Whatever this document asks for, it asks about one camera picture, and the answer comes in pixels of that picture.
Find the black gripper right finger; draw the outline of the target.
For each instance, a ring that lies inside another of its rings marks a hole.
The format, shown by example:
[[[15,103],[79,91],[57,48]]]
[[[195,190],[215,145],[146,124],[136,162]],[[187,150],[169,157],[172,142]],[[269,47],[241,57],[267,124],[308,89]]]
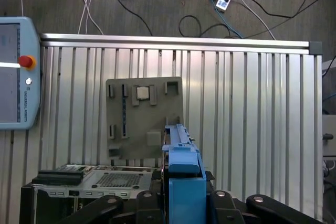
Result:
[[[245,202],[226,191],[207,195],[207,223],[321,223],[266,195],[251,195]]]

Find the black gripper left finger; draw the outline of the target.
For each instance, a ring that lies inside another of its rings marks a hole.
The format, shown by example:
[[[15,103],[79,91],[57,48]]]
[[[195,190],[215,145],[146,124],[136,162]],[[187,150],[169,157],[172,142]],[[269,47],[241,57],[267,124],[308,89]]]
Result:
[[[119,196],[103,196],[60,223],[165,223],[165,214],[156,193],[145,190],[135,198],[124,200]]]

